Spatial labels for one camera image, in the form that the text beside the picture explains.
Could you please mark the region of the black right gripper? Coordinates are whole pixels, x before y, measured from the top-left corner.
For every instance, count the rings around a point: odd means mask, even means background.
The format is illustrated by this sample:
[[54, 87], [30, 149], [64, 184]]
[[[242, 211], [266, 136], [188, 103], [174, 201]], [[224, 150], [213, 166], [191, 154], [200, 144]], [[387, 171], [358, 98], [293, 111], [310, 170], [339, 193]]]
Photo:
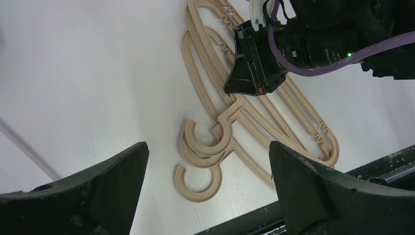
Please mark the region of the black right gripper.
[[[274, 56], [268, 39], [268, 27], [255, 32], [251, 22], [236, 26], [235, 60], [224, 85], [226, 94], [259, 96], [272, 93], [285, 80], [290, 69]], [[274, 39], [280, 54], [298, 68], [308, 68], [307, 27], [290, 20], [287, 27], [274, 27]]]

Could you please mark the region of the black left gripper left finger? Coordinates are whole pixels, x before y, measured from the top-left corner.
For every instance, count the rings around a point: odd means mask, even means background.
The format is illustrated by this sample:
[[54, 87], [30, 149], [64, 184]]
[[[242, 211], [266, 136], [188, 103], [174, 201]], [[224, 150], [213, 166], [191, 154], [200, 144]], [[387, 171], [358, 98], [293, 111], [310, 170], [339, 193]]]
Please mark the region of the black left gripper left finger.
[[28, 192], [0, 196], [3, 235], [127, 235], [149, 158], [146, 142]]

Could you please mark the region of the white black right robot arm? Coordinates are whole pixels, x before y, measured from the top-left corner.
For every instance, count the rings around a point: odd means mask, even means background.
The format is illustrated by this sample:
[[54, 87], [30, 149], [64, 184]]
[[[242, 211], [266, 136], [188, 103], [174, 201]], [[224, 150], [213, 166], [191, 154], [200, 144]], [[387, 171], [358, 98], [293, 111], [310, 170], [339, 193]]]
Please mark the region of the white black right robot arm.
[[359, 64], [374, 77], [415, 77], [412, 0], [293, 0], [295, 16], [277, 19], [284, 2], [250, 1], [250, 19], [234, 28], [235, 62], [226, 94], [272, 93], [288, 73], [313, 77]]

